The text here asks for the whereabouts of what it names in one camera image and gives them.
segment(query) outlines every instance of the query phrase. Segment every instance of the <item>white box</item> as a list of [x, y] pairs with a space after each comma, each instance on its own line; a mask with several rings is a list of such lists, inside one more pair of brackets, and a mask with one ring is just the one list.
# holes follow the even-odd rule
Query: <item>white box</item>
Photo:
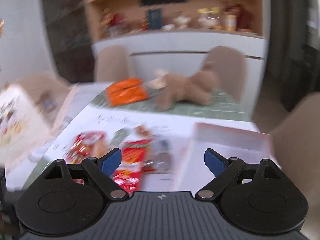
[[196, 123], [189, 157], [177, 183], [177, 191], [191, 191], [195, 195], [215, 178], [204, 164], [204, 152], [208, 148], [225, 158], [238, 157], [246, 163], [260, 163], [261, 159], [267, 158], [277, 164], [270, 135]]

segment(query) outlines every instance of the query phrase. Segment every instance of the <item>dark cabinet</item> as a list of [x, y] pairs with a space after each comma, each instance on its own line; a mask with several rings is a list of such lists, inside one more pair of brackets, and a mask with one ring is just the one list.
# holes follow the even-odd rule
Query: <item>dark cabinet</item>
[[83, 0], [42, 0], [48, 39], [59, 74], [92, 82], [94, 58]]

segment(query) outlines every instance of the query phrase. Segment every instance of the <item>gray gripper base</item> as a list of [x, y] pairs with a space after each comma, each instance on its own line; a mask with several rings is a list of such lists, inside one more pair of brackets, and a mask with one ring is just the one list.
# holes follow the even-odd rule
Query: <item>gray gripper base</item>
[[190, 192], [135, 192], [130, 200], [112, 203], [93, 226], [72, 236], [50, 238], [25, 233], [23, 240], [307, 240], [299, 232], [257, 236], [235, 228], [216, 206]]

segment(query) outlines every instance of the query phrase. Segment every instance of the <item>chair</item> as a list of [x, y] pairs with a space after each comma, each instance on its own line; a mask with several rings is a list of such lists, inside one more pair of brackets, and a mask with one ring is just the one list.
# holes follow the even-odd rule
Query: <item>chair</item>
[[320, 93], [304, 98], [271, 136], [283, 172], [309, 203], [301, 232], [320, 240]]
[[96, 82], [120, 81], [133, 76], [128, 50], [124, 46], [110, 46], [100, 51], [94, 67]]
[[216, 71], [221, 88], [235, 101], [241, 101], [247, 77], [247, 64], [241, 52], [225, 46], [215, 47], [204, 60], [202, 69]]

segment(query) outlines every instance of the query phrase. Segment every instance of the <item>orange bag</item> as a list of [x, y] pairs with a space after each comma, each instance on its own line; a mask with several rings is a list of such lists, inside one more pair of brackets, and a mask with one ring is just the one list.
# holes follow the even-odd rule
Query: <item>orange bag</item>
[[127, 105], [148, 99], [148, 93], [141, 84], [138, 78], [128, 78], [109, 86], [106, 93], [110, 105]]

